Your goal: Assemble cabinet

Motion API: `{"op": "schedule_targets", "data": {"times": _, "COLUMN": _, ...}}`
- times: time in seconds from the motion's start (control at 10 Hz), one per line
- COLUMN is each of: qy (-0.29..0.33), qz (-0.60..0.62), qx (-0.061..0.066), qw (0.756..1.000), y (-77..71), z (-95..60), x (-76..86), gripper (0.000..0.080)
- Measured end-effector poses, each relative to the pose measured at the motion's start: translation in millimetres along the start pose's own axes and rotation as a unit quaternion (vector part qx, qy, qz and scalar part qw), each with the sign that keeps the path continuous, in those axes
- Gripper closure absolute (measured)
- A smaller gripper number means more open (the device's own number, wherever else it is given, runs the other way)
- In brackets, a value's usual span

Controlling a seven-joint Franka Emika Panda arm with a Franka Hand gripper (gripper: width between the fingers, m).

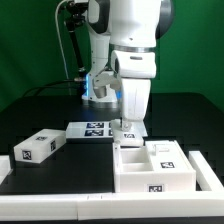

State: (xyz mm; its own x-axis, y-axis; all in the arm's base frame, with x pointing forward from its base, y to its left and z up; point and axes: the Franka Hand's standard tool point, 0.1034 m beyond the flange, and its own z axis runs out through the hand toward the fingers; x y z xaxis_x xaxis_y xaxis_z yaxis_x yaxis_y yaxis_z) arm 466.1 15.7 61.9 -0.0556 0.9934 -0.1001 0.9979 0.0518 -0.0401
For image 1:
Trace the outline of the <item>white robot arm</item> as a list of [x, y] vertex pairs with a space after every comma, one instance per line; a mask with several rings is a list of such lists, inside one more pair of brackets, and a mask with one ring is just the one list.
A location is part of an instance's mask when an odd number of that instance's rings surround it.
[[119, 129], [130, 130], [146, 114], [156, 42], [173, 22], [173, 0], [59, 0], [57, 8], [70, 14], [72, 40], [76, 28], [88, 29], [91, 69], [77, 60], [82, 98], [119, 107]]

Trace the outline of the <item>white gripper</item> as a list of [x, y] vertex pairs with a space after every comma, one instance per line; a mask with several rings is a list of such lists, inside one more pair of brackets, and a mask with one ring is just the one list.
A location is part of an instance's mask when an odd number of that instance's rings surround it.
[[136, 53], [114, 50], [111, 67], [121, 83], [121, 129], [131, 130], [131, 121], [144, 119], [151, 88], [151, 79], [156, 75], [154, 53]]

